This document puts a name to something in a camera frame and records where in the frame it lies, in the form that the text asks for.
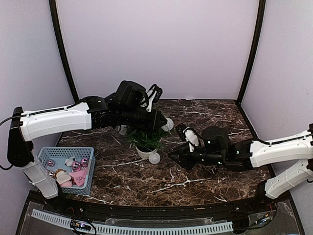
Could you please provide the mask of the white ball string lights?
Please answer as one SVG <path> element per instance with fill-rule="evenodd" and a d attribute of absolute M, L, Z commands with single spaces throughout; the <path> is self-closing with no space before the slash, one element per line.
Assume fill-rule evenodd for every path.
<path fill-rule="evenodd" d="M 156 131 L 147 132 L 126 125 L 119 125 L 117 133 L 120 138 L 126 138 L 128 142 L 134 146 L 138 155 L 149 160 L 151 164 L 158 164 L 161 156 L 157 152 L 162 148 L 161 140 L 167 137 L 174 128 L 174 122 L 171 118 L 166 118 L 167 123 Z"/>

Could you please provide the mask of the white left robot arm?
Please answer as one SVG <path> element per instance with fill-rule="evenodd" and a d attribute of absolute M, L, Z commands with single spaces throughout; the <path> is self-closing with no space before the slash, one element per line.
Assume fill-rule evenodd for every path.
<path fill-rule="evenodd" d="M 107 97 L 87 96 L 76 103 L 40 111 L 16 107 L 10 121 L 7 160 L 19 168 L 58 213 L 66 213 L 69 203 L 60 196 L 60 183 L 51 179 L 34 154 L 33 141 L 74 130 L 94 130 L 128 126 L 156 132 L 166 125 L 161 111 L 153 108 L 163 93 L 153 84 L 150 89 L 133 81 L 122 81 Z"/>

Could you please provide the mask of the small green christmas tree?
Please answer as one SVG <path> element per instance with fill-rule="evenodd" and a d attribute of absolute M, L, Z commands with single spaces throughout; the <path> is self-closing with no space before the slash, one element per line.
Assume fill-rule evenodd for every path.
<path fill-rule="evenodd" d="M 136 129 L 134 127 L 126 128 L 128 142 L 136 148 L 139 157 L 145 160 L 149 158 L 150 154 L 162 148 L 162 138 L 166 138 L 169 135 L 169 132 L 161 128 L 152 132 Z"/>

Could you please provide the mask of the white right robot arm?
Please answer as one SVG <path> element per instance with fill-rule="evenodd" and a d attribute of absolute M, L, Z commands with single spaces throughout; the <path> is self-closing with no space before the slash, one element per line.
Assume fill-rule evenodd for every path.
<path fill-rule="evenodd" d="M 278 176 L 261 182 L 250 209 L 261 212 L 268 200 L 278 198 L 285 191 L 303 181 L 313 179 L 313 126 L 294 136 L 276 140 L 246 140 L 232 144 L 225 128 L 209 126 L 201 134 L 184 124 L 176 127 L 183 144 L 168 153 L 168 157 L 182 168 L 191 170 L 196 164 L 221 165 L 242 172 L 264 165 L 296 160 Z"/>

